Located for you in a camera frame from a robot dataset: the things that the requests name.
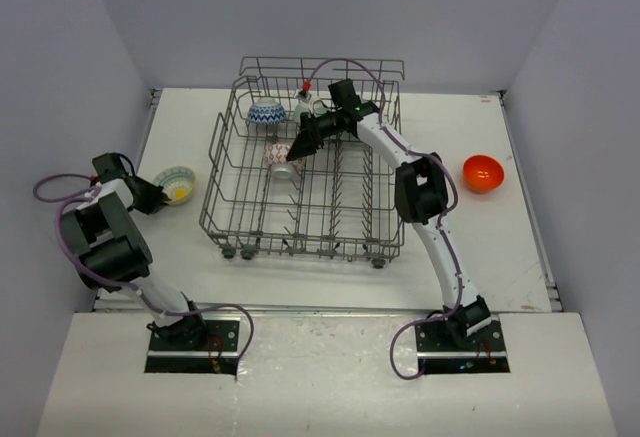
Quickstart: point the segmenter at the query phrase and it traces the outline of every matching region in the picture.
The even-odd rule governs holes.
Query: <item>white bowl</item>
[[[276,179],[291,179],[294,172],[300,174],[304,167],[304,159],[287,162],[287,154],[291,150],[288,144],[271,144],[264,149],[264,162],[271,169]]]
[[[276,125],[286,122],[287,113],[273,97],[260,97],[249,109],[247,119],[258,125]]]
[[[189,167],[171,167],[153,179],[153,185],[161,185],[163,192],[169,197],[169,205],[180,205],[193,196],[196,185],[196,174]]]

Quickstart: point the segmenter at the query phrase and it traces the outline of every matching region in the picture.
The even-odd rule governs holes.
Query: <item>orange bowl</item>
[[[488,155],[469,157],[462,167],[462,174],[467,186],[480,194],[497,189],[504,181],[504,169],[500,162]]]

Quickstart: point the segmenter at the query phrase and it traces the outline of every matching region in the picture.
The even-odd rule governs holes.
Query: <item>wire rack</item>
[[[291,120],[296,93],[305,76],[323,58],[244,57],[240,78],[231,89],[224,113],[218,114],[209,147],[211,176],[200,225],[225,258],[237,252],[243,259],[262,254],[368,260],[383,268],[400,254],[404,226],[394,207],[395,170],[368,145],[349,134],[325,142],[306,159],[292,180],[272,179],[264,149],[272,143],[291,144],[298,124]],[[387,99],[384,117],[398,131],[398,60],[358,59],[383,83]],[[331,107],[327,86],[344,78],[354,81],[362,99],[378,105],[381,95],[373,80],[353,65],[328,64],[312,90]],[[278,100],[289,119],[258,126],[247,120],[260,97]]]

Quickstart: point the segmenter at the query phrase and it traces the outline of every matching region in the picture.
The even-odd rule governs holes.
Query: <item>black mounting plate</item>
[[[210,339],[211,352],[209,352],[207,343],[199,348],[189,349],[168,344],[152,333],[145,373],[236,375],[240,322],[238,320],[205,320],[204,322],[209,329],[209,334],[220,339],[222,352],[231,355],[224,355],[217,359],[218,345],[213,337]],[[217,362],[217,368],[211,362],[212,358]]]
[[[429,325],[415,327],[418,368],[424,375],[510,372],[500,321],[493,320],[461,345],[430,339]]]

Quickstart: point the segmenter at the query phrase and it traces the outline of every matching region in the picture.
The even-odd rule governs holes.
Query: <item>pink patterned cup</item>
[[[288,144],[271,144],[264,149],[264,162],[271,168],[271,174],[276,179],[293,178],[294,170],[301,173],[304,167],[304,159],[287,162],[287,154],[291,150]]]

